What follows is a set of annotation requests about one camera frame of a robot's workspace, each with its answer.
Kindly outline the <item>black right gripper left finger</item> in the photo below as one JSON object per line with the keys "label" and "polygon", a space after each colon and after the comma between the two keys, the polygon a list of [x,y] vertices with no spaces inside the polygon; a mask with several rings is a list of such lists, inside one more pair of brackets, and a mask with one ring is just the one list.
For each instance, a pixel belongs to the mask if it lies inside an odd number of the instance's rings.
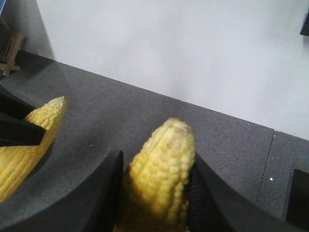
{"label": "black right gripper left finger", "polygon": [[124,154],[111,151],[77,188],[4,232],[111,232],[118,210]]}

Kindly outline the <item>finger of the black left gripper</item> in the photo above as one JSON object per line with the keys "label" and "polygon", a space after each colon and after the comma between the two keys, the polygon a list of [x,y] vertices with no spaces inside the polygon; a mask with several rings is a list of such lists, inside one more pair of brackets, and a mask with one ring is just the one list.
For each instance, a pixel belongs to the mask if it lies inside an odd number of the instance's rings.
{"label": "finger of the black left gripper", "polygon": [[34,106],[14,96],[4,87],[0,88],[0,146],[39,145],[45,129],[24,118]]}

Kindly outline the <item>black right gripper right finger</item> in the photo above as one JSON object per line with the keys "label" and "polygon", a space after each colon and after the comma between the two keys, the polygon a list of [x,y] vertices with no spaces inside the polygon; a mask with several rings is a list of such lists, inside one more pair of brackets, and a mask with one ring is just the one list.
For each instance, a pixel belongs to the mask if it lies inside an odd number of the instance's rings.
{"label": "black right gripper right finger", "polygon": [[259,208],[229,186],[199,155],[190,174],[191,232],[302,232]]}

